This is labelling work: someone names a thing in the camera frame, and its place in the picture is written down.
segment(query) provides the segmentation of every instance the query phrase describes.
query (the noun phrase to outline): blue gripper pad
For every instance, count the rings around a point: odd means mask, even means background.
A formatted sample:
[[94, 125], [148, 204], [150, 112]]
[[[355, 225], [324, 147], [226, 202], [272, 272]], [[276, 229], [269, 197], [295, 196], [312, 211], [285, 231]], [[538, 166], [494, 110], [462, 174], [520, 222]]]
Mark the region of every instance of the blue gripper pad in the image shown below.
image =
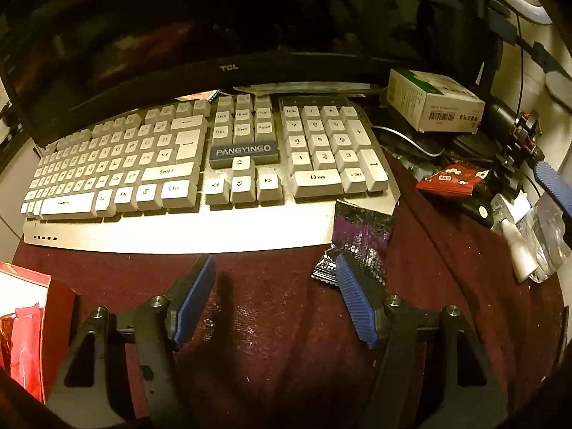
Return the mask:
[[546, 161], [534, 165], [534, 178], [568, 217], [572, 217], [572, 189]]
[[194, 277], [191, 288], [176, 303], [180, 304], [176, 312], [176, 326], [172, 336], [175, 349], [188, 342], [197, 328], [202, 311], [215, 284], [216, 268], [211, 255], [201, 255], [189, 276]]
[[375, 330], [375, 308], [370, 304], [366, 291], [362, 289], [361, 284], [364, 281], [364, 283], [377, 281], [367, 277], [353, 256], [347, 253], [339, 255], [336, 259], [336, 279], [344, 297], [345, 306], [350, 312], [357, 336], [366, 342], [370, 348], [373, 348], [374, 343], [378, 340], [378, 334]]

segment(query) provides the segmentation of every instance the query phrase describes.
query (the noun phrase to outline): keyboard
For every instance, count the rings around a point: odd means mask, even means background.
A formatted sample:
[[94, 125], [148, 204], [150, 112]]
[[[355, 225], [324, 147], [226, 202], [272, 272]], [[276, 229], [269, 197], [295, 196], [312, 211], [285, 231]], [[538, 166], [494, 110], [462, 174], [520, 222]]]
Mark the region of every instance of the keyboard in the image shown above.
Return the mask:
[[392, 214], [399, 189], [344, 97], [175, 102], [46, 147], [21, 212], [26, 243], [224, 253], [330, 243], [337, 199]]

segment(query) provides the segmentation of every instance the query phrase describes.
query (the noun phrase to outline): screw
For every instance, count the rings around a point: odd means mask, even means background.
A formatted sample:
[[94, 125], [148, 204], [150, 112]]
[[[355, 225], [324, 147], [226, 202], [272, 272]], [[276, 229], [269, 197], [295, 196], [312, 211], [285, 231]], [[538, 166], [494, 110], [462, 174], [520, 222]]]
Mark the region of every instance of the screw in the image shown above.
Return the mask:
[[99, 319], [102, 316], [107, 314], [107, 308], [105, 306], [98, 306], [95, 311], [92, 313], [92, 317], [95, 319]]
[[458, 306], [455, 306], [455, 305], [449, 305], [447, 308], [445, 308], [445, 310], [451, 316], [459, 316], [461, 314], [461, 310], [459, 309]]
[[155, 297], [151, 299], [150, 303], [153, 308], [158, 308], [165, 304], [165, 300], [166, 298], [163, 295], [155, 295]]
[[387, 298], [385, 299], [385, 301], [387, 301], [390, 306], [399, 306], [401, 305], [401, 298], [399, 298], [398, 295], [388, 295]]

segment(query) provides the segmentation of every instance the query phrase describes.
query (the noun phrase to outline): monitor screen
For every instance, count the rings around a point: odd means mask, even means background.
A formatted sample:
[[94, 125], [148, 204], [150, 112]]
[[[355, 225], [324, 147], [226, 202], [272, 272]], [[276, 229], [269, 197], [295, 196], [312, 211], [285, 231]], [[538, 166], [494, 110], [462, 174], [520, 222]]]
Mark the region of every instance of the monitor screen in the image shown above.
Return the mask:
[[[45, 145], [214, 88], [382, 85], [395, 66], [474, 81], [482, 56], [459, 41], [480, 27], [467, 30], [463, 11], [419, 0], [0, 0], [0, 76]], [[439, 28], [454, 20], [453, 36]]]

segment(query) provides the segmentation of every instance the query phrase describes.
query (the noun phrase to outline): spacebar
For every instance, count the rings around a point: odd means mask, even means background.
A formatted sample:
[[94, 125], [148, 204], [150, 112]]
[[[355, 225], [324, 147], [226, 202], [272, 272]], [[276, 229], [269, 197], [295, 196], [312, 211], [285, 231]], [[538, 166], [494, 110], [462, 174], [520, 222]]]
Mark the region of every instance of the spacebar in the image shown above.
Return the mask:
[[96, 218], [93, 207], [95, 192], [46, 198], [42, 203], [43, 219]]

